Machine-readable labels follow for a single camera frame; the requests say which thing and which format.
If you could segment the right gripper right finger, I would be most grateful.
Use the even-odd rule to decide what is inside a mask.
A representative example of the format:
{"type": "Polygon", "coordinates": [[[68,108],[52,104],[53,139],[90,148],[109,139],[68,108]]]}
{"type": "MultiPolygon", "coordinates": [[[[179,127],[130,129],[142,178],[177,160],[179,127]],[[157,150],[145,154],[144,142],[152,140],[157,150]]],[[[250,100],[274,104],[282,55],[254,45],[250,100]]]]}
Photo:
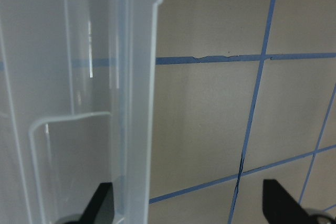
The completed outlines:
{"type": "Polygon", "coordinates": [[[264,179],[263,214],[268,223],[309,223],[309,215],[275,179],[264,179]]]}

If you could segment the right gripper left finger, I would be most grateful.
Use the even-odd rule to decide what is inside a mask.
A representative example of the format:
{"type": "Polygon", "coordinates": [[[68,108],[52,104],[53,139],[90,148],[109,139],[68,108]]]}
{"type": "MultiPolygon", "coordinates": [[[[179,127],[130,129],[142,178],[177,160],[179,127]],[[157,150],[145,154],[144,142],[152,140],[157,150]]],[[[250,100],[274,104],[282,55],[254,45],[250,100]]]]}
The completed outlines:
{"type": "Polygon", "coordinates": [[[101,183],[79,219],[79,223],[110,224],[114,220],[113,184],[101,183]]]}

